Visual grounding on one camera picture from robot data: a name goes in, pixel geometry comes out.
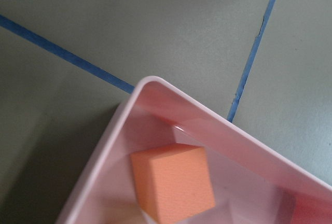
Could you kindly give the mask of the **orange foam block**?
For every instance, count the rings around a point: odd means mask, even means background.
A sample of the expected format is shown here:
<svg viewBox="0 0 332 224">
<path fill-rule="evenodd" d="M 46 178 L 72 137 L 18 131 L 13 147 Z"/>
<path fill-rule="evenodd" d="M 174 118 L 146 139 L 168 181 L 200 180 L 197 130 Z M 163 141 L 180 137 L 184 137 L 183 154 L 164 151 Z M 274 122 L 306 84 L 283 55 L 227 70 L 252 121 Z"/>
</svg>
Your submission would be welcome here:
<svg viewBox="0 0 332 224">
<path fill-rule="evenodd" d="M 156 223 L 176 223 L 215 206 L 204 147 L 174 143 L 130 159 L 139 206 Z"/>
</svg>

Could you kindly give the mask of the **pink foam block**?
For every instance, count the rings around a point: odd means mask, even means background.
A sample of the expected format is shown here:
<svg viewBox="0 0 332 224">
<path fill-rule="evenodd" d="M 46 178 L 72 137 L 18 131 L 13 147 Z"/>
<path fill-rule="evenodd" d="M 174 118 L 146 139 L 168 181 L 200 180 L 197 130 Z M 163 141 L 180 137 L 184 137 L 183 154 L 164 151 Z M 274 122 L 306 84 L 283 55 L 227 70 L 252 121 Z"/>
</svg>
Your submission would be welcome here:
<svg viewBox="0 0 332 224">
<path fill-rule="evenodd" d="M 285 192 L 275 223 L 331 223 L 331 202 Z"/>
</svg>

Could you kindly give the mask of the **pink plastic bin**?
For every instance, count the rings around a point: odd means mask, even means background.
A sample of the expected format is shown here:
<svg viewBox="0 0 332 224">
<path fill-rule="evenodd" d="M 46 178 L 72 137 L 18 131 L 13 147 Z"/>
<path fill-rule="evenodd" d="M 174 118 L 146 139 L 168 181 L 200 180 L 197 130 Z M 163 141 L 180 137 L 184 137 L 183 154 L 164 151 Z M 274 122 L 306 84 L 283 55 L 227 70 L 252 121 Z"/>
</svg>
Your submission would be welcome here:
<svg viewBox="0 0 332 224">
<path fill-rule="evenodd" d="M 57 223 L 153 223 L 129 155 L 171 143 L 206 148 L 216 205 L 184 223 L 275 223 L 285 192 L 331 202 L 331 186 L 157 76 L 115 111 Z"/>
</svg>

